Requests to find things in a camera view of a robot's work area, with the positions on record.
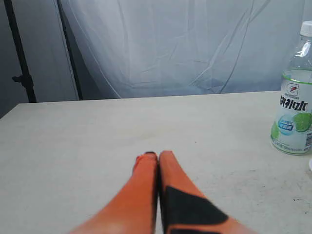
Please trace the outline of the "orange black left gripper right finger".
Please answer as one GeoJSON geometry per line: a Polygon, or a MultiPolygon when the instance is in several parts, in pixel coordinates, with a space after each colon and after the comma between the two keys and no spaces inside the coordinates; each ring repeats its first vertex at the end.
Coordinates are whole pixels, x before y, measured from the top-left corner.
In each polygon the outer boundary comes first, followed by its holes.
{"type": "Polygon", "coordinates": [[[215,206],[190,180],[171,151],[159,155],[159,198],[165,234],[253,234],[215,206]]]}

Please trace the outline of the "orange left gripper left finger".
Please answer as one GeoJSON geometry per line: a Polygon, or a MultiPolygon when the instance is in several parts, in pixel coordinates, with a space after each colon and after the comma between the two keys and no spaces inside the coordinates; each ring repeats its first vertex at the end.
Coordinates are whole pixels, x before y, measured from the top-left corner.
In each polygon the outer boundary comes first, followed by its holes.
{"type": "Polygon", "coordinates": [[[157,211],[158,160],[154,152],[136,158],[132,175],[113,199],[72,234],[153,234],[157,211]]]}

